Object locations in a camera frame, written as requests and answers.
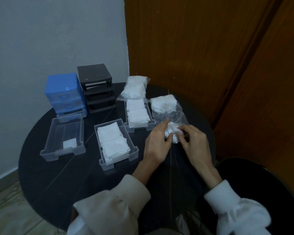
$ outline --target wooden door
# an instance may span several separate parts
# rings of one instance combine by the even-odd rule
[[[199,106],[212,122],[276,0],[124,0],[130,75]]]
[[[214,130],[217,154],[266,166],[294,191],[294,0],[284,0]]]

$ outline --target white sleeve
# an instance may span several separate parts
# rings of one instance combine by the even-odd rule
[[[239,197],[227,180],[204,195],[218,214],[217,235],[267,235],[271,217],[264,206],[254,200]]]
[[[68,235],[138,234],[137,218],[150,200],[147,188],[125,175],[112,190],[104,190],[74,204],[78,217]]]

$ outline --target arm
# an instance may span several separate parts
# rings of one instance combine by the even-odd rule
[[[218,214],[217,234],[270,234],[265,229],[271,222],[266,208],[257,201],[240,198],[226,180],[222,181],[212,164],[206,135],[192,125],[179,129],[189,134],[189,142],[182,134],[178,134],[179,140],[191,164],[210,189],[204,198]]]
[[[150,200],[145,185],[165,160],[172,135],[164,140],[168,120],[156,126],[145,142],[144,158],[132,176],[125,175],[112,190],[104,190],[74,204],[67,234],[138,234],[137,218]]]

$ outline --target hand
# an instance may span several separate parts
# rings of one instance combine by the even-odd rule
[[[218,171],[214,168],[211,160],[209,143],[206,134],[192,125],[182,125],[178,129],[189,134],[189,142],[186,142],[181,133],[177,136],[186,152],[186,155],[195,167],[196,171],[204,179],[207,186],[211,189],[222,182]]]
[[[150,132],[145,141],[144,159],[151,158],[157,164],[162,163],[171,148],[173,134],[171,133],[165,141],[165,129],[168,127],[169,119],[157,125]]]
[[[165,160],[170,150],[173,134],[170,134],[165,141],[165,129],[168,126],[169,119],[157,125],[150,132],[145,142],[144,158],[138,164],[132,176],[146,185],[152,173]]]

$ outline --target black table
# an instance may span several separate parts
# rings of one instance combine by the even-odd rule
[[[114,84],[115,95],[124,88],[124,83]],[[148,99],[166,95],[162,87],[148,85]],[[183,107],[188,122],[203,131],[208,138],[212,161],[215,160],[213,132],[204,116],[179,96],[176,99]],[[84,142],[86,153],[74,156],[67,154],[59,160],[46,162],[39,155],[44,149],[51,120],[56,117],[49,110],[32,128],[21,150],[19,159],[19,180],[32,208],[45,220],[56,227],[67,230],[71,218],[72,205],[105,189],[112,189],[125,174],[132,174],[143,158],[145,139],[150,131],[136,130],[130,133],[134,146],[138,146],[139,158],[131,162],[123,160],[114,169],[102,171],[94,125],[122,118],[125,122],[124,102],[117,102],[117,108],[84,118]],[[167,226],[187,207],[195,204],[206,186],[190,165],[181,144],[173,144],[165,161],[150,178],[147,188],[151,200],[139,216],[139,233]]]

